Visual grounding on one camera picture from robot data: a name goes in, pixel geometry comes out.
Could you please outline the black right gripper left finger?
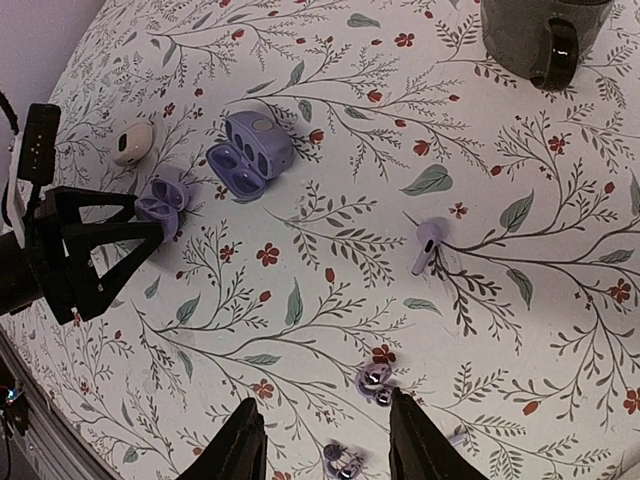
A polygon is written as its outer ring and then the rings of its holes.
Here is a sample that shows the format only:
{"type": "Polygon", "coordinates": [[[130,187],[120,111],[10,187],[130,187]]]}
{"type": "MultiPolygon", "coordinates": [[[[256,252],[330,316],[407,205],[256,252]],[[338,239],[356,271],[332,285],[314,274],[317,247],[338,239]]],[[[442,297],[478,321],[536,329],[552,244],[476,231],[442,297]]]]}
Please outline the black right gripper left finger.
{"type": "Polygon", "coordinates": [[[177,480],[265,480],[266,433],[254,398],[244,399],[177,480]]]}

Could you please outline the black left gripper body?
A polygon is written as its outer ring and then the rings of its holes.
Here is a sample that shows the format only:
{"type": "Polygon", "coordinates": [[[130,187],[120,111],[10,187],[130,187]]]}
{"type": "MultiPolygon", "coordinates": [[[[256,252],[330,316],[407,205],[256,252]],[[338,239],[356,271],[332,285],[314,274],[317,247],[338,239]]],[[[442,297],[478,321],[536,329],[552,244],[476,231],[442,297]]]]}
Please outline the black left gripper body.
{"type": "Polygon", "coordinates": [[[38,201],[26,224],[26,244],[21,248],[12,232],[1,236],[1,313],[15,315],[40,299],[55,320],[64,325],[79,316],[71,308],[71,289],[65,277],[67,252],[64,225],[45,197],[38,201]]]}

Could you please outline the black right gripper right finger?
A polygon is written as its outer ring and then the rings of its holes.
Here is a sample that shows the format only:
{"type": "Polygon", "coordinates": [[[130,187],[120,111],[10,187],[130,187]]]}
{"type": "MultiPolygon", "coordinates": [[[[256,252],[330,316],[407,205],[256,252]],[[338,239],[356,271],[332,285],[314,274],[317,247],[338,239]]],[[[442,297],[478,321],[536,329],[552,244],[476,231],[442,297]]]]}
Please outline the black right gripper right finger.
{"type": "Polygon", "coordinates": [[[458,453],[414,399],[399,388],[392,391],[389,425],[392,479],[487,479],[458,453]]]}

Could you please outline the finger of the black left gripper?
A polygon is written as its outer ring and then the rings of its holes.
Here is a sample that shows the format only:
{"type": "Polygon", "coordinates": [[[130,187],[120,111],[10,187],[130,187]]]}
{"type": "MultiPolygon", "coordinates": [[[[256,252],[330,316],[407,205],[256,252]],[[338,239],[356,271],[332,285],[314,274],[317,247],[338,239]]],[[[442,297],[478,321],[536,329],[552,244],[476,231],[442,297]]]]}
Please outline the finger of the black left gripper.
{"type": "Polygon", "coordinates": [[[157,222],[73,224],[62,228],[71,308],[84,320],[104,314],[164,240],[157,222]]]}
{"type": "Polygon", "coordinates": [[[84,207],[119,207],[104,223],[128,222],[135,216],[134,194],[100,192],[76,187],[60,186],[47,191],[47,201],[64,224],[82,224],[80,209],[84,207]]]}

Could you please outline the white earbud charging case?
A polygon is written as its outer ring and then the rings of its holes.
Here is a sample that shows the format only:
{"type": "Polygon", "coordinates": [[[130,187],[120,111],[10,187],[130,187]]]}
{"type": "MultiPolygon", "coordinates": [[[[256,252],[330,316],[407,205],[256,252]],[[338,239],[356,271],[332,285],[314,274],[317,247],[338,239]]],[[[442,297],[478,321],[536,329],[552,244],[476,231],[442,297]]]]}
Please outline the white earbud charging case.
{"type": "Polygon", "coordinates": [[[151,121],[140,118],[126,124],[115,137],[112,162],[122,168],[137,164],[151,151],[153,143],[154,127],[151,121]]]}

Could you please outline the light purple round earbud case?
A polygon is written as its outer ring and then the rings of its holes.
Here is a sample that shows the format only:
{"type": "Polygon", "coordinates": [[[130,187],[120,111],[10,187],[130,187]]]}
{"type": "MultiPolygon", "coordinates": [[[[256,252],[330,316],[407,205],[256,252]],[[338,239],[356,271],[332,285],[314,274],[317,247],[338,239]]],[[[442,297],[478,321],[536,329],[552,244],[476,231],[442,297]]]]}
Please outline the light purple round earbud case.
{"type": "Polygon", "coordinates": [[[136,218],[139,221],[159,223],[164,235],[164,243],[173,239],[179,230],[179,214],[191,199],[189,188],[176,180],[155,178],[145,196],[134,202],[136,218]]]}

